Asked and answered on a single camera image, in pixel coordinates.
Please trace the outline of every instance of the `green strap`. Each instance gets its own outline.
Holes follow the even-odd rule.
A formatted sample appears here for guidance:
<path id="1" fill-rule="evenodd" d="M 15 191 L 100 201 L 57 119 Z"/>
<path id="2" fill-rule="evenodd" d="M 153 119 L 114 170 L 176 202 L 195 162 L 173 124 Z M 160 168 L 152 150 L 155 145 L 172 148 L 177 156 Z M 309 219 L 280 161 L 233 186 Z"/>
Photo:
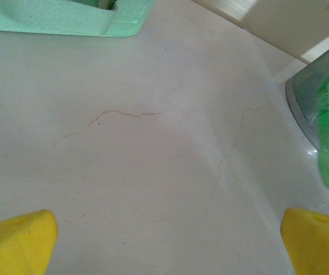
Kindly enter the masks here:
<path id="1" fill-rule="evenodd" d="M 125 37 L 136 34 L 154 0 L 0 0 L 0 30 L 7 32 Z"/>

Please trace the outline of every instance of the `marble countertop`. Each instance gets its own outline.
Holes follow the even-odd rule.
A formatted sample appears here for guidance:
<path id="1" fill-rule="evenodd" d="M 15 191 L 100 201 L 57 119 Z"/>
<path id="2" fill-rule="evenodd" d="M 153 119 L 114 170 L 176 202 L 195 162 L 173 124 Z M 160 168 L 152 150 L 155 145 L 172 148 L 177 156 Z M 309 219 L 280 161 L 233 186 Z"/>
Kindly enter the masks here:
<path id="1" fill-rule="evenodd" d="M 329 191 L 290 64 L 190 0 L 130 38 L 0 32 L 0 219 L 54 212 L 47 274 L 292 274 L 283 211 Z"/>

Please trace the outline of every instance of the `beige wall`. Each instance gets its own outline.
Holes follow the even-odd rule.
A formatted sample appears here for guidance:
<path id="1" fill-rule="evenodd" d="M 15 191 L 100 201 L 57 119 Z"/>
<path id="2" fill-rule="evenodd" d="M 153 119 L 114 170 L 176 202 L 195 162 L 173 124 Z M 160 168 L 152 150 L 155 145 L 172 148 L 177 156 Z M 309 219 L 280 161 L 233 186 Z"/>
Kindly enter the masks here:
<path id="1" fill-rule="evenodd" d="M 329 49 L 329 0 L 193 0 L 310 62 Z"/>

